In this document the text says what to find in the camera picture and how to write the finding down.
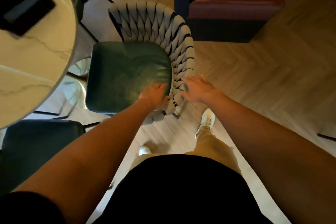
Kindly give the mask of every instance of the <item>shoe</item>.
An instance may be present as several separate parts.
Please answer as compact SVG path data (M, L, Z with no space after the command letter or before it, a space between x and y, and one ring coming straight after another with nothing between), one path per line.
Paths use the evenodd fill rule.
M151 150L147 146L142 146L139 150L139 156L142 154L151 154Z
M210 108L206 109L202 115L202 121L201 121L201 124L199 125L196 135L200 132L201 127L208 127L210 130L212 130L212 126L215 122L215 119L216 119L216 116L211 111L211 109Z

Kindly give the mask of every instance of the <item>person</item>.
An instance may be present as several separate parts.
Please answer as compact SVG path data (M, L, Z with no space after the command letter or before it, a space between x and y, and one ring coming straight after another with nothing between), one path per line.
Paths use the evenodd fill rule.
M216 117L293 223L334 223L336 159L310 141L233 101L203 76L183 78L190 102L207 109L186 154L148 149L115 188L95 223L175 219L270 223L230 149L211 132ZM0 198L2 223L84 223L110 185L145 117L161 109L155 84L124 111L70 143L13 192Z

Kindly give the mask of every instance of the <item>forearm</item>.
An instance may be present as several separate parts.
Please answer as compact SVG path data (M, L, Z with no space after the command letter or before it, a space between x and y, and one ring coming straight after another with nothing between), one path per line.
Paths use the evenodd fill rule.
M334 221L333 156L219 91L208 94L204 102L290 220Z
M67 222L85 222L149 112L146 102L138 100L66 146L16 190L48 197Z

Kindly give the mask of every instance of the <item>marble table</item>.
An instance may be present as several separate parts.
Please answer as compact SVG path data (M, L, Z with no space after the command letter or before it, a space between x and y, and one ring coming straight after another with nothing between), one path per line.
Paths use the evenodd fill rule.
M0 128L36 110L71 63L77 18L71 0L56 7L23 37L0 30Z

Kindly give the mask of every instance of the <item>wooden floor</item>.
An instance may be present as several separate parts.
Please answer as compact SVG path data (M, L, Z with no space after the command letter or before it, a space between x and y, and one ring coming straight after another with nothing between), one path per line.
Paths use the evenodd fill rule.
M107 0L90 0L85 5L82 22L100 41L120 40L107 15L109 5ZM321 131L336 136L336 1L286 0L283 10L249 44L195 42L195 50L197 74L203 73L229 97L336 156L336 142L316 136ZM144 144L153 152L168 154L193 150L194 134L205 108L188 103L179 120L168 116L142 126L113 180L113 189ZM79 109L70 117L84 124L103 118ZM234 147L218 121L213 132ZM289 223L235 147L234 152L263 214L274 223ZM102 212L113 189L106 193L89 222Z

